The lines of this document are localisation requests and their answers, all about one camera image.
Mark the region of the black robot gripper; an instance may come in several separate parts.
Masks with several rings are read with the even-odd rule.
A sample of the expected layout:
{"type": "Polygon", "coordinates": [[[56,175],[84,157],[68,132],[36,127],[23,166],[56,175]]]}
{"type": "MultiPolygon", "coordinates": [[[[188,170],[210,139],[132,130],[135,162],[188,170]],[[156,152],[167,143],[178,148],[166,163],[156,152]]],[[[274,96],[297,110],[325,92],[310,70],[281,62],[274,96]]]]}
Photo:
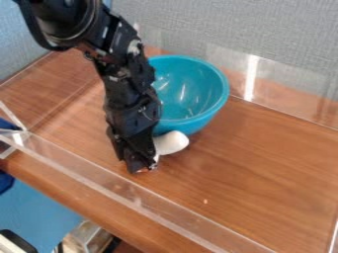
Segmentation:
{"type": "Polygon", "coordinates": [[[131,174],[158,168],[154,158],[146,158],[140,151],[147,137],[160,120],[162,105],[154,94],[143,94],[134,101],[106,95],[103,109],[116,157],[124,160],[131,174]]]}

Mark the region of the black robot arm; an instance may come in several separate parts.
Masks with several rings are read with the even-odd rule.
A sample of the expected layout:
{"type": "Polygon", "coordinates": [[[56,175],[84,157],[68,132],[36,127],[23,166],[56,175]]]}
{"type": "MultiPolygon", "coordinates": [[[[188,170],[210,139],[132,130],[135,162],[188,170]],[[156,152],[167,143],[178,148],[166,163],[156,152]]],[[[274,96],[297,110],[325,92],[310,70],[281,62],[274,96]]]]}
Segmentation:
{"type": "Polygon", "coordinates": [[[158,167],[154,130],[162,102],[155,68],[138,31],[102,0],[12,0],[36,43],[47,50],[80,50],[104,84],[107,135],[130,173],[158,167]]]}

